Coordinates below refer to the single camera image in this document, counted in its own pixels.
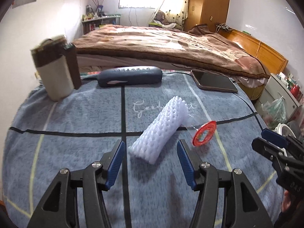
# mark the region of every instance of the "wardrobe door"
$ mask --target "wardrobe door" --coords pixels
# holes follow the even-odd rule
[[[216,23],[225,23],[230,0],[205,0],[200,24],[207,24],[211,32],[215,32]]]
[[[195,25],[200,23],[202,15],[203,0],[189,0],[188,2],[188,18],[184,24],[184,31],[187,32]]]

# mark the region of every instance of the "silver screw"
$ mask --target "silver screw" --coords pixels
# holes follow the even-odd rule
[[[201,163],[201,166],[204,168],[209,168],[210,164],[208,162],[203,162],[203,163]]]
[[[94,168],[98,168],[98,167],[101,166],[101,163],[100,163],[99,161],[96,161],[96,162],[94,162],[94,163],[92,164],[92,166],[93,166]]]
[[[241,175],[243,172],[241,169],[236,168],[236,169],[234,169],[234,173],[237,175]]]
[[[67,168],[63,168],[60,170],[60,174],[66,174],[68,172],[69,172],[69,170]]]

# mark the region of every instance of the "wall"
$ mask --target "wall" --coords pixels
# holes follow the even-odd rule
[[[0,179],[7,129],[20,104],[38,84],[30,49],[45,38],[58,34],[67,34],[69,40],[80,36],[80,18],[87,2],[37,0],[10,8],[0,22]]]
[[[285,0],[230,0],[227,25],[281,53],[289,61],[286,72],[304,84],[304,29]]]
[[[154,9],[152,8],[135,8],[130,9],[129,8],[118,8],[119,0],[104,0],[104,8],[103,11],[105,14],[121,14],[120,18],[120,24],[130,26],[129,22],[129,13],[130,13],[130,21],[132,23],[132,26],[147,26],[150,22],[150,18],[154,12]]]

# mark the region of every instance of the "red plastic ring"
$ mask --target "red plastic ring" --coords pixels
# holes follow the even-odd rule
[[[208,134],[203,139],[203,141],[199,141],[199,138],[206,130],[208,130]],[[215,130],[216,130],[216,121],[210,121],[210,122],[205,123],[195,133],[193,140],[192,140],[192,144],[194,146],[202,146],[202,145],[206,144],[208,141],[211,140]]]

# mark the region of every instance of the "foam fruit sleeve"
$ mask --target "foam fruit sleeve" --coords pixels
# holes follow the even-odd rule
[[[188,116],[186,102],[178,96],[173,97],[128,151],[154,164],[167,141]]]

